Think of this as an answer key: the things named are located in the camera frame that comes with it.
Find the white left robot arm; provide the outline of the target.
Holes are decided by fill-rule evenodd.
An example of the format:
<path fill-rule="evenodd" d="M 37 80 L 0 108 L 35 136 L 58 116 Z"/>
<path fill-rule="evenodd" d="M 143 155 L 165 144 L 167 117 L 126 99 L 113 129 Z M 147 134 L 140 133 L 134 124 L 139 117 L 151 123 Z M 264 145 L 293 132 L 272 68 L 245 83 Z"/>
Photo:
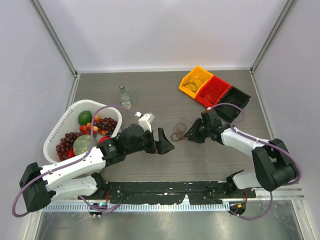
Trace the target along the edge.
<path fill-rule="evenodd" d="M 150 130 L 131 124 L 115 137 L 104 140 L 87 152 L 58 162 L 39 166 L 29 164 L 19 182 L 26 211 L 36 212 L 48 206 L 64 182 L 77 180 L 78 176 L 122 162 L 127 155 L 144 151 L 147 154 L 164 155 L 174 150 L 164 130 L 158 129 L 158 140 Z"/>

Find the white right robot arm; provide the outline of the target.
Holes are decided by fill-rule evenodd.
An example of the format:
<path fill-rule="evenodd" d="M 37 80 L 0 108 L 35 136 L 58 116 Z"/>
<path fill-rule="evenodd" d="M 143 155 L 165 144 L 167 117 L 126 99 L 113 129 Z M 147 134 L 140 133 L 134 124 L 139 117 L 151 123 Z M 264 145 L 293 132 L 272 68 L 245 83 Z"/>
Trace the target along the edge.
<path fill-rule="evenodd" d="M 281 186 L 295 184 L 301 178 L 299 167 L 282 140 L 257 138 L 233 124 L 223 124 L 213 109 L 203 111 L 184 137 L 199 144 L 211 139 L 252 158 L 253 171 L 240 170 L 227 177 L 225 190 L 230 197 L 236 198 L 248 188 L 272 192 Z"/>

